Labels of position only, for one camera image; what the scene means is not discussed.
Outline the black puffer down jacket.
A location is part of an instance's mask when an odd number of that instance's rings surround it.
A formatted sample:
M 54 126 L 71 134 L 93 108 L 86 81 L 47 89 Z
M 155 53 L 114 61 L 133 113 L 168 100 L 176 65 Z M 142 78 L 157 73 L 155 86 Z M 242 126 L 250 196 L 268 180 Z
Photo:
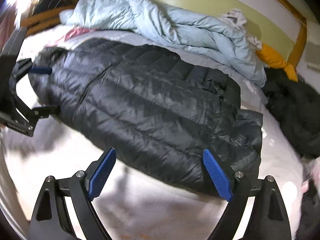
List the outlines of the black puffer down jacket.
M 240 86 L 218 69 L 158 46 L 92 38 L 73 50 L 44 48 L 30 74 L 40 103 L 98 148 L 172 186 L 212 196 L 210 149 L 249 179 L 259 174 L 263 116 L 241 108 Z

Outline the pink and white blanket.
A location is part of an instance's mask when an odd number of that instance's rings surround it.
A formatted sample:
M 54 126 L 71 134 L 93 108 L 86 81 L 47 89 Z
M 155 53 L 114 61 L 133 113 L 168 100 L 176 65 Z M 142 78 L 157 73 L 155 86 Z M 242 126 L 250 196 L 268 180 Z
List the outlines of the pink and white blanket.
M 73 28 L 70 31 L 68 31 L 63 36 L 61 36 L 57 40 L 57 42 L 68 41 L 71 38 L 74 38 L 74 37 L 77 37 L 77 36 L 81 36 L 81 35 L 84 35 L 84 34 L 88 34 L 88 33 L 94 32 L 94 31 L 95 31 L 95 29 L 84 28 L 84 27 L 76 27 L 76 28 Z

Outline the black fluffy fleece coat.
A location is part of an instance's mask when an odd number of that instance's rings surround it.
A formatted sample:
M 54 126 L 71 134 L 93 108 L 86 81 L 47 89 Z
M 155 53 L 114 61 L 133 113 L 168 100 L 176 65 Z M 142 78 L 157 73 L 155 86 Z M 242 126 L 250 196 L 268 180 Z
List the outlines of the black fluffy fleece coat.
M 303 81 L 292 81 L 282 69 L 265 69 L 266 108 L 300 156 L 319 157 L 319 94 Z

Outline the light blue crumpled duvet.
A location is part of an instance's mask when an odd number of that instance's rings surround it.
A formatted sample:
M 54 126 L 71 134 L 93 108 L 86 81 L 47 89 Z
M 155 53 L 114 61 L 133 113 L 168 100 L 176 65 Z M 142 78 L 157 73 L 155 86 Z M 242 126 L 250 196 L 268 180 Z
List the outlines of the light blue crumpled duvet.
M 151 0 L 79 0 L 59 14 L 60 22 L 100 30 L 129 30 L 149 40 L 214 59 L 259 87 L 265 64 L 245 33 L 221 19 Z

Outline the orange yellow garment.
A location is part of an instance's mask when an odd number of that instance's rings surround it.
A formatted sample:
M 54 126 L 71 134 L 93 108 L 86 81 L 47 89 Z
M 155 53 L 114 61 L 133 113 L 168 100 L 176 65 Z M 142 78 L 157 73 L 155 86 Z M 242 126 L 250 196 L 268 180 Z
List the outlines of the orange yellow garment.
M 294 66 L 287 61 L 272 47 L 263 43 L 260 50 L 255 51 L 257 57 L 272 69 L 282 69 L 289 80 L 298 82 L 298 76 Z

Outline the pale grey crumpled shirt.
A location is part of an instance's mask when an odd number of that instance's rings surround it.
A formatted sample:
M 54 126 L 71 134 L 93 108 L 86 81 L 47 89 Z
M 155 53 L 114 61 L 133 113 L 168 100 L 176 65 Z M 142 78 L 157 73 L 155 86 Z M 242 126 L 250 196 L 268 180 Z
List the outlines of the pale grey crumpled shirt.
M 233 28 L 242 31 L 252 50 L 262 50 L 262 42 L 256 36 L 247 31 L 246 24 L 248 21 L 240 9 L 231 9 L 228 13 L 222 14 L 219 19 L 231 25 Z

